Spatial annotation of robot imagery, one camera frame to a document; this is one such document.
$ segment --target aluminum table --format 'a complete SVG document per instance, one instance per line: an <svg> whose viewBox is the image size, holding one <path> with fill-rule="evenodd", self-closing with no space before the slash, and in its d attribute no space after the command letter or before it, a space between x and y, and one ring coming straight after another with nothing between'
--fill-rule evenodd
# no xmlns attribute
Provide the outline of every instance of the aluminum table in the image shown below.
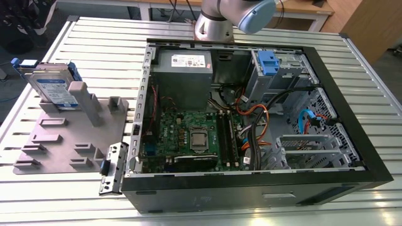
<svg viewBox="0 0 402 226"><path fill-rule="evenodd" d="M128 142L147 38L192 39L190 24L82 17L68 21L44 57L72 60L98 98L130 102ZM236 42L315 47L394 181L321 206L140 215L124 196L99 197L98 173L15 175L12 164L41 112L28 85L0 128L0 224L60 225L399 225L402 223L402 108L349 39L338 34L234 31Z"/></svg>

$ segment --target wooden desk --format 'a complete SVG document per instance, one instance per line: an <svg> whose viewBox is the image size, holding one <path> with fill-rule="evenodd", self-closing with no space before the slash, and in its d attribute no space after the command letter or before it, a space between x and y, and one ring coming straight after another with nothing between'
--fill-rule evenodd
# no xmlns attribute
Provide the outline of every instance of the wooden desk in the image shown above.
<svg viewBox="0 0 402 226"><path fill-rule="evenodd" d="M170 0L126 0L126 1L140 1L148 3L162 3L170 4ZM191 6L202 6L202 0L188 0ZM285 1L285 12L287 13L309 13L309 14L327 14L333 15L334 10L327 2L322 8L311 5L311 0L287 0ZM186 0L178 0L178 5L187 5ZM277 11L281 12L282 6L281 4L277 5Z"/></svg>
<svg viewBox="0 0 402 226"><path fill-rule="evenodd" d="M142 20L151 20L151 9L152 8L166 8L172 9L170 0L59 0L63 2L72 3L87 3L98 5L115 5L115 6L127 6L127 7L139 7ZM192 7L192 10L202 10L202 0L190 0L188 1ZM334 10L325 3L323 7L315 7L311 5L313 0L287 0L285 1L285 17L297 18L297 19L309 19L313 20L309 31L319 32L327 17L334 14ZM188 10L188 5L186 0L178 0L176 9ZM275 17L281 16L282 6L277 5Z"/></svg>

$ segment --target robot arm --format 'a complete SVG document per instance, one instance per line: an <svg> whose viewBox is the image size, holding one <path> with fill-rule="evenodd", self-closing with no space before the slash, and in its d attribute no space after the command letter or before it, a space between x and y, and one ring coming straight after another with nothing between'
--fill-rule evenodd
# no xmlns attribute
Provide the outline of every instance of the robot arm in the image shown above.
<svg viewBox="0 0 402 226"><path fill-rule="evenodd" d="M270 22L275 0L204 0L195 24L199 40L231 41L232 25L244 33L255 33Z"/></svg>

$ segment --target blue tab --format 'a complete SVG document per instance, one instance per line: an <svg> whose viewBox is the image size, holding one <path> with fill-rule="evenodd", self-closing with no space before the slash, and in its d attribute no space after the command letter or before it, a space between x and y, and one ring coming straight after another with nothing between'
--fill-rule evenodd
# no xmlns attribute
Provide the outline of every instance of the blue tab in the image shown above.
<svg viewBox="0 0 402 226"><path fill-rule="evenodd" d="M266 76L274 76L279 70L279 59L273 51L258 51L258 61Z"/></svg>
<svg viewBox="0 0 402 226"><path fill-rule="evenodd" d="M301 134L305 133L305 126L303 126L303 114L307 113L310 118L317 118L317 120L321 120L321 117L317 117L314 112L309 109L303 109L301 111L301 114L299 114L299 118L298 118L298 125L299 125L299 130L301 130Z"/></svg>

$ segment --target black cable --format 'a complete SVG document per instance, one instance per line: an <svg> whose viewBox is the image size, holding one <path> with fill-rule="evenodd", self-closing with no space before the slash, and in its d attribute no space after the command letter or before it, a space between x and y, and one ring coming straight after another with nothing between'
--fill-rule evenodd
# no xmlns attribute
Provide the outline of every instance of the black cable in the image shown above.
<svg viewBox="0 0 402 226"><path fill-rule="evenodd" d="M171 4L171 6L174 7L174 9L172 9L174 11L172 11L171 15L170 15L170 19L167 20L167 23L170 23L170 22L172 21L175 12L176 12L178 15L179 15L179 12L176 11L178 0L175 0L175 4L174 4L174 3L171 2L171 0L170 0L170 4Z"/></svg>
<svg viewBox="0 0 402 226"><path fill-rule="evenodd" d="M226 106L231 107L232 105L230 105L230 103L226 101L222 93L223 93L223 86L220 86L218 89L219 98L220 98L222 102L226 104Z"/></svg>
<svg viewBox="0 0 402 226"><path fill-rule="evenodd" d="M171 9L171 10L163 9L163 10L164 10L166 13L170 13L171 11L174 11L174 9Z"/></svg>
<svg viewBox="0 0 402 226"><path fill-rule="evenodd" d="M9 76L7 75L4 79L0 79L0 82L7 82L9 79Z"/></svg>
<svg viewBox="0 0 402 226"><path fill-rule="evenodd" d="M277 25L273 27L273 29L277 28L281 25L281 23L283 21L283 17L285 17L285 5L283 5L282 0L279 0L279 1L281 1L281 5L282 5L281 15L279 15L279 19L277 21Z"/></svg>
<svg viewBox="0 0 402 226"><path fill-rule="evenodd" d="M191 4L190 4L188 0L186 0L186 1L187 1L187 5L188 5L188 8L190 8L190 11L191 11L191 14L192 14L194 20L196 20L196 17L195 17L194 11L192 11Z"/></svg>
<svg viewBox="0 0 402 226"><path fill-rule="evenodd" d="M287 95L289 93L293 93L295 91L313 91L317 87L314 86L309 86L309 87L298 87L298 88L293 88L293 89L287 89L279 93L275 94L275 96L270 99L269 103L266 104L266 109L270 110L271 106L278 102L278 100ZM255 152L257 155L261 157L261 149L259 149L259 145L258 145L258 141L257 141L257 135L255 135L255 128L257 128L257 124L262 118L265 114L265 111L261 111L261 113L257 116L255 121L251 124L251 128L250 128L250 137L248 137L248 144L250 144L250 148L251 148L251 152Z"/></svg>

